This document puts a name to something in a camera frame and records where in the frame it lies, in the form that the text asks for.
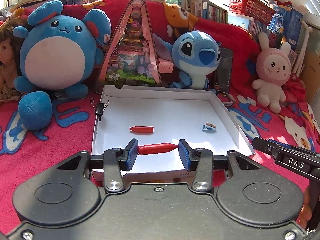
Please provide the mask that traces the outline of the small blue clip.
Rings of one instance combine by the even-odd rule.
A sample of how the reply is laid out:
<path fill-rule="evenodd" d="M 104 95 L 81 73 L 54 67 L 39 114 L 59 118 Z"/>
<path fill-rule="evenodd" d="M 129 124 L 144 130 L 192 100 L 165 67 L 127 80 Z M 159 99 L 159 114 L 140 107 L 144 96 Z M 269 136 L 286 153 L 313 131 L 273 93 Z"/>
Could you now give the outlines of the small blue clip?
<path fill-rule="evenodd" d="M 214 124 L 207 122 L 202 126 L 202 131 L 204 131 L 204 132 L 216 131 L 216 126 Z"/>

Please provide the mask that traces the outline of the white cardboard box tray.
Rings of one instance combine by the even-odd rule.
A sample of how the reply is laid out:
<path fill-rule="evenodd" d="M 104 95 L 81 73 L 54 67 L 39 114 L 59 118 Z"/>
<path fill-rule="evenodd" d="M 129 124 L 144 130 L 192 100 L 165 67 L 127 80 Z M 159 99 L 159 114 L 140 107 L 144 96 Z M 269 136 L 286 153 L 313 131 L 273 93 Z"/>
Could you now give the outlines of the white cardboard box tray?
<path fill-rule="evenodd" d="M 140 145 L 171 143 L 184 139 L 191 148 L 206 148 L 215 155 L 235 150 L 254 154 L 253 147 L 231 113 L 213 93 L 205 90 L 160 87 L 105 86 L 100 98 L 110 101 L 101 121 L 96 120 L 92 154 L 124 148 L 131 139 Z M 205 123 L 216 131 L 204 132 Z M 132 126 L 153 126 L 152 134 L 130 132 Z"/>

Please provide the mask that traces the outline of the black binder clip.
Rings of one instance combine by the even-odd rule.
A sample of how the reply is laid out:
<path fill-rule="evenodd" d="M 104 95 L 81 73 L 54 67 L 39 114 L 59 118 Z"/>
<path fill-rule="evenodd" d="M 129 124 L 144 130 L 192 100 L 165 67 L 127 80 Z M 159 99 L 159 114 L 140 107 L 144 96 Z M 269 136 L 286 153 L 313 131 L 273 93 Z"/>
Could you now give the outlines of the black binder clip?
<path fill-rule="evenodd" d="M 90 99 L 90 103 L 94 108 L 94 113 L 95 113 L 95 116 L 96 116 L 97 120 L 101 121 L 101 119 L 103 117 L 103 113 L 104 113 L 105 109 L 109 106 L 110 101 L 107 100 L 106 103 L 100 103 L 100 102 L 99 103 L 95 103 L 94 99 L 91 98 Z"/>

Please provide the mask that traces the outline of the red fabric bag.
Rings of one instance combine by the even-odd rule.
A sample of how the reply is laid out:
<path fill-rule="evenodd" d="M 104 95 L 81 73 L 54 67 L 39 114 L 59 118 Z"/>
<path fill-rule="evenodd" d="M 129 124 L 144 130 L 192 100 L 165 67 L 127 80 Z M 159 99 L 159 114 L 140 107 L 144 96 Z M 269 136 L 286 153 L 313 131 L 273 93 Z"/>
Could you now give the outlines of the red fabric bag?
<path fill-rule="evenodd" d="M 306 90 L 304 82 L 296 75 L 291 74 L 289 80 L 282 87 L 287 103 L 303 102 L 306 99 Z"/>

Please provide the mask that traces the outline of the black smartphone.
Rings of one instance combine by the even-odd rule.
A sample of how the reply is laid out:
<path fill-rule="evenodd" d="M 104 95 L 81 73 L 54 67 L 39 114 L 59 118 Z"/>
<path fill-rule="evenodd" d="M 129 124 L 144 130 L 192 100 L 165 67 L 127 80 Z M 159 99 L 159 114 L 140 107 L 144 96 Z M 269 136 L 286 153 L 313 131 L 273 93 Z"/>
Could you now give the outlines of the black smartphone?
<path fill-rule="evenodd" d="M 220 48 L 221 60 L 215 71 L 214 89 L 219 93 L 229 91 L 231 80 L 233 52 L 227 48 Z"/>

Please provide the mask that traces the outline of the pink triangular diorama house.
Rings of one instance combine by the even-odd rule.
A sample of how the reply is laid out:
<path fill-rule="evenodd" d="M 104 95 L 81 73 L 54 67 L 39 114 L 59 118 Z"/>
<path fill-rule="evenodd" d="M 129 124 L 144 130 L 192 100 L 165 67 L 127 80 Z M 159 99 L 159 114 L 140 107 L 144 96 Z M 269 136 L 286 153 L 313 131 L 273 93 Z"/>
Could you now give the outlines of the pink triangular diorama house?
<path fill-rule="evenodd" d="M 95 91 L 106 85 L 160 86 L 161 74 L 172 70 L 172 63 L 157 57 L 146 2 L 130 0 L 109 41 Z"/>

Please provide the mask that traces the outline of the pink bunny plush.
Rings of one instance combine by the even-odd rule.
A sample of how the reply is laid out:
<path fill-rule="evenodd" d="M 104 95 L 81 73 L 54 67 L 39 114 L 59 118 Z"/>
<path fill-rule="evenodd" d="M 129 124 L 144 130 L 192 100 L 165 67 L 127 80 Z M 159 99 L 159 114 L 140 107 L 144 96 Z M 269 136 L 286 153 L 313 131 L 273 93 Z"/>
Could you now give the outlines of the pink bunny plush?
<path fill-rule="evenodd" d="M 279 49 L 269 46 L 266 33 L 259 33 L 261 53 L 257 57 L 256 71 L 258 79 L 252 82 L 256 91 L 257 101 L 263 107 L 268 107 L 271 112 L 279 114 L 281 102 L 285 102 L 286 95 L 281 88 L 290 78 L 291 62 L 289 54 L 291 46 L 284 42 Z"/>

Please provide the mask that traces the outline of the Stitch plush toy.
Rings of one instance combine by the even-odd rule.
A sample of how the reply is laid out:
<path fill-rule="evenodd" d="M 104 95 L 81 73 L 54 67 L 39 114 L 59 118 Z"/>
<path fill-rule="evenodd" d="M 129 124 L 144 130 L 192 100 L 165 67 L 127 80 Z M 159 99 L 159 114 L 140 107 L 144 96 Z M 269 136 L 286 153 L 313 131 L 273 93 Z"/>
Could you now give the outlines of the Stitch plush toy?
<path fill-rule="evenodd" d="M 189 31 L 174 44 L 153 34 L 157 56 L 170 61 L 179 70 L 177 82 L 169 81 L 171 88 L 207 90 L 207 75 L 217 69 L 221 60 L 219 44 L 207 33 Z"/>

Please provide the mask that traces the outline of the red patterned blanket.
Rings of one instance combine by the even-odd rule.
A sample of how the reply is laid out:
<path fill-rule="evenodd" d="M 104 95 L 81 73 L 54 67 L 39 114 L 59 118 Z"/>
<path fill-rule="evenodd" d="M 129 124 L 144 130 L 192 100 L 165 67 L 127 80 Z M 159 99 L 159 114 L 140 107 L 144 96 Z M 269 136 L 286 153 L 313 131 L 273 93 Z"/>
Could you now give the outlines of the red patterned blanket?
<path fill-rule="evenodd" d="M 128 3 L 129 0 L 102 0 L 86 5 L 65 5 L 62 14 L 81 20 L 89 9 L 101 9 L 110 18 L 112 32 L 114 32 Z M 166 17 L 167 13 L 164 12 L 164 4 L 147 2 L 147 7 L 153 32 L 165 41 L 172 42 L 173 38 L 166 33 L 169 21 Z M 253 67 L 248 67 L 251 64 L 248 61 L 256 62 L 260 47 L 251 35 L 234 25 L 217 23 L 204 18 L 196 18 L 195 21 L 196 30 L 208 33 L 217 42 L 221 42 L 223 48 L 233 52 L 229 94 L 234 98 L 232 99 L 234 103 L 230 109 L 232 114 L 236 114 L 235 120 L 250 142 L 251 138 L 260 136 L 319 153 L 319 127 L 312 108 L 306 101 L 303 102 L 300 98 L 295 103 L 290 101 L 286 107 L 281 108 L 280 114 L 274 114 L 257 103 L 252 89 L 252 81 L 257 76 L 253 75 L 251 70 Z M 22 127 L 16 102 L 1 105 L 1 230 L 3 232 L 9 232 L 18 223 L 11 198 L 19 183 L 75 152 L 92 148 L 95 115 L 90 103 L 91 98 L 97 102 L 100 96 L 89 93 L 86 99 L 80 101 L 63 101 L 62 99 L 54 101 L 53 121 L 47 128 L 40 131 L 27 131 Z M 182 130 L 174 133 L 171 139 L 152 139 L 151 142 L 142 142 L 142 139 L 139 139 L 139 143 L 142 145 L 162 142 L 175 144 L 183 138 L 191 147 L 218 146 L 218 155 L 227 152 L 222 148 L 226 144 L 221 139 L 213 139 L 213 142 L 209 139 L 205 139 L 204 142 L 193 141 L 191 132 L 199 134 L 200 139 L 214 134 L 202 132 L 202 125 L 198 125 L 197 128 L 188 125 L 191 131 L 186 132 L 186 125 L 187 119 L 182 119 L 181 126 L 174 125 L 173 128 L 182 128 Z M 169 164 L 172 164 L 174 169 L 180 170 L 183 166 L 178 163 L 179 158 L 175 152 L 148 157 L 151 157 L 151 164 L 154 164 L 156 157 L 158 159 L 164 157 L 164 162 L 157 161 L 156 168 L 161 168 L 160 164 L 164 164 L 162 168 L 165 171 L 169 168 Z M 271 156 L 267 154 L 256 152 L 253 160 L 294 181 L 302 189 L 306 188 L 304 205 L 298 218 L 298 223 L 305 227 L 311 214 L 316 214 L 309 206 L 310 192 L 309 186 L 306 187 L 309 181 L 274 164 Z"/>

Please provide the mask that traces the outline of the blue round plush toy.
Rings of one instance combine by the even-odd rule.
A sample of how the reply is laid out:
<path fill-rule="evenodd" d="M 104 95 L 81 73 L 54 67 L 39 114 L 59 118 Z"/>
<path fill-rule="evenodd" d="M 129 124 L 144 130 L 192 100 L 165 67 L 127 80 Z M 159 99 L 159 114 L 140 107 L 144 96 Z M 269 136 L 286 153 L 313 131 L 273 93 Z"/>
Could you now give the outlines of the blue round plush toy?
<path fill-rule="evenodd" d="M 63 4 L 49 1 L 27 18 L 31 30 L 16 27 L 15 37 L 23 38 L 20 49 L 21 76 L 14 80 L 23 93 L 18 103 L 22 125 L 31 131 L 48 126 L 53 116 L 49 92 L 69 99 L 88 94 L 83 83 L 104 58 L 102 46 L 111 35 L 111 21 L 100 9 L 91 9 L 82 20 L 62 14 Z"/>

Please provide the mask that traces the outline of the blue cardboard package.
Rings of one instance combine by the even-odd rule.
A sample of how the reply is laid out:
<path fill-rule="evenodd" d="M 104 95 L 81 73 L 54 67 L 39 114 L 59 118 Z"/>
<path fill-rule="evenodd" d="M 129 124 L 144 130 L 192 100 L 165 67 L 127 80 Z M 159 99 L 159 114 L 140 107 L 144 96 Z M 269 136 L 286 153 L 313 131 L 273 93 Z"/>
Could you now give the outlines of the blue cardboard package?
<path fill-rule="evenodd" d="M 268 28 L 272 33 L 279 33 L 283 36 L 283 41 L 291 45 L 293 51 L 297 48 L 301 19 L 303 15 L 293 8 L 292 2 L 281 2 L 272 0 L 270 7 L 275 11 Z"/>

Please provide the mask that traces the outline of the row of books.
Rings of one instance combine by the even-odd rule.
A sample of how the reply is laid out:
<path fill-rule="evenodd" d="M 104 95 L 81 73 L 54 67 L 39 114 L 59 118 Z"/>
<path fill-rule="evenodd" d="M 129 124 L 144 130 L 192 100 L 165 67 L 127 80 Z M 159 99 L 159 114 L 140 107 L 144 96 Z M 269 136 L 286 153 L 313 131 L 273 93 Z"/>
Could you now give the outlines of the row of books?
<path fill-rule="evenodd" d="M 182 0 L 182 8 L 198 18 L 228 24 L 228 11 L 207 0 Z"/>

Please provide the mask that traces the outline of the brown haired doll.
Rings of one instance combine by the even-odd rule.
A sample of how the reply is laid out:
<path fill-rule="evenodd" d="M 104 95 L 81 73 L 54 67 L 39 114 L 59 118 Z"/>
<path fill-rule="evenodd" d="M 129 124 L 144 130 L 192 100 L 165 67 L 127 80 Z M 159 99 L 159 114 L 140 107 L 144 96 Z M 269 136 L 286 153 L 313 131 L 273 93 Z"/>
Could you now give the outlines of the brown haired doll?
<path fill-rule="evenodd" d="M 12 20 L 1 25 L 1 104 L 17 101 L 20 92 L 15 89 L 14 80 L 19 72 L 19 55 L 23 43 L 13 35 L 15 27 L 22 26 L 20 20 Z"/>

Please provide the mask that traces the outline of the red plastic basket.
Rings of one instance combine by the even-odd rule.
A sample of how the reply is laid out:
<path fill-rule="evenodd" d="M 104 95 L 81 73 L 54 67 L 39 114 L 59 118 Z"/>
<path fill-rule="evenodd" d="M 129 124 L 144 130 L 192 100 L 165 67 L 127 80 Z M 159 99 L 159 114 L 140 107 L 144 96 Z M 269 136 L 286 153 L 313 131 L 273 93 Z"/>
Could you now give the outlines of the red plastic basket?
<path fill-rule="evenodd" d="M 270 21 L 276 13 L 260 0 L 229 0 L 229 10 L 233 13 Z"/>

